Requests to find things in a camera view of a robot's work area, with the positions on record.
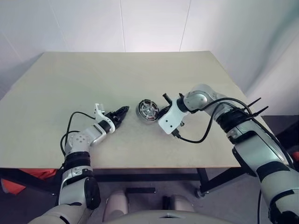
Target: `gray floor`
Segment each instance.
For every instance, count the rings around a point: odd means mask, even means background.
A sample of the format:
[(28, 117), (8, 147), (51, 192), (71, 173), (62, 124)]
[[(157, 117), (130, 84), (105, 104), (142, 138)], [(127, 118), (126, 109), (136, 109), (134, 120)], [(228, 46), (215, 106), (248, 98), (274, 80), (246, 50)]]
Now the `gray floor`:
[[(209, 178), (213, 178), (225, 169), (207, 169)], [(196, 172), (195, 169), (168, 169), (166, 172)], [(101, 171), (105, 173), (119, 173), (119, 170)], [(143, 173), (145, 170), (123, 170), (126, 173)], [(146, 172), (165, 173), (164, 170), (151, 169)], [(161, 209), (162, 196), (181, 194), (193, 203), (195, 210), (202, 214), (219, 217), (236, 224), (256, 223), (257, 199), (259, 185), (256, 178), (243, 175), (236, 182), (211, 192), (206, 197), (194, 197), (194, 188), (199, 182), (113, 182), (100, 183), (102, 203), (94, 211), (88, 224), (101, 223), (106, 198), (117, 189), (126, 187), (155, 187), (156, 194), (129, 195), (130, 211)], [(0, 196), (1, 223), (25, 224), (31, 219), (43, 214), (55, 203), (55, 198), (32, 189), (26, 189), (17, 196)], [(266, 205), (262, 204), (262, 224), (269, 224)]]

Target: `wooden tabletop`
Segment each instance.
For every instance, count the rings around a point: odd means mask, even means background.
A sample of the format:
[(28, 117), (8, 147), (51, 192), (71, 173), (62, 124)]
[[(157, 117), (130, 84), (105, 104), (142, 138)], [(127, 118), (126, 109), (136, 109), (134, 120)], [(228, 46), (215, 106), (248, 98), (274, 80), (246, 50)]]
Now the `wooden tabletop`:
[[(0, 167), (59, 168), (64, 161), (59, 142), (71, 113), (93, 115), (94, 103), (103, 103), (106, 112), (130, 106), (120, 128), (91, 148), (94, 168), (238, 167), (233, 145), (215, 122), (203, 143), (192, 144), (136, 116), (141, 100), (164, 106), (164, 93), (178, 97), (200, 83), (248, 103), (208, 51), (44, 53), (0, 101)], [(205, 112), (186, 116), (180, 134), (199, 140), (209, 119)], [(75, 115), (71, 130), (91, 124)]]

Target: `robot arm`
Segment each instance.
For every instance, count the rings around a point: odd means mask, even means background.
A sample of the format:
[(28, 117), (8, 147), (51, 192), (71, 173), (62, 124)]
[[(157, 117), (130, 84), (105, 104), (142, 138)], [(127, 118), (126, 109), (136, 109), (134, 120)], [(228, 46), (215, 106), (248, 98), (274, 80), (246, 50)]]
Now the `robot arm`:
[(229, 100), (219, 105), (223, 102), (221, 98), (226, 96), (200, 84), (185, 96), (180, 94), (179, 98), (168, 100), (171, 105), (164, 110), (158, 123), (167, 134), (176, 136), (176, 129), (187, 114), (200, 110), (213, 116), (235, 145), (233, 155), (241, 167), (249, 175), (259, 178), (269, 207), (269, 219), (273, 223), (298, 223), (299, 173), (284, 164), (280, 143), (252, 114)]
[(113, 133), (125, 118), (129, 107), (104, 115), (103, 106), (95, 104), (97, 123), (75, 133), (65, 145), (64, 172), (58, 206), (50, 209), (30, 224), (86, 223), (92, 211), (100, 204), (100, 190), (90, 163), (89, 149)]

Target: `metal table leg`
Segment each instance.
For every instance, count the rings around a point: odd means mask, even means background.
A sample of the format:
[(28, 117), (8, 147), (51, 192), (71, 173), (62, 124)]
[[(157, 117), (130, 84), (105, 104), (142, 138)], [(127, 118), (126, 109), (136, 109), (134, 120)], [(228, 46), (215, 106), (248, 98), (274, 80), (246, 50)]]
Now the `metal table leg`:
[(197, 173), (200, 179), (200, 187), (195, 189), (195, 196), (197, 198), (204, 197), (206, 194), (236, 181), (236, 178), (245, 174), (241, 167), (229, 168), (213, 179), (209, 180), (205, 168), (198, 168)]

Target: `orange object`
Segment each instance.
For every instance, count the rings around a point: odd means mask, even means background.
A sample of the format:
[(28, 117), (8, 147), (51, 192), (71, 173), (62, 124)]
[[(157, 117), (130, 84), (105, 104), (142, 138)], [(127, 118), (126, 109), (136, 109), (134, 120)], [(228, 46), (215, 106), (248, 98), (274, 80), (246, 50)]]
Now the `orange object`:
[[(39, 179), (46, 179), (56, 174), (55, 169), (20, 169), (21, 171), (31, 174)], [(2, 180), (2, 186), (5, 188), (6, 192), (12, 193), (14, 195), (19, 194), (26, 187), (11, 181)]]
[(299, 162), (299, 152), (294, 152), (292, 155), (293, 155), (295, 161)]

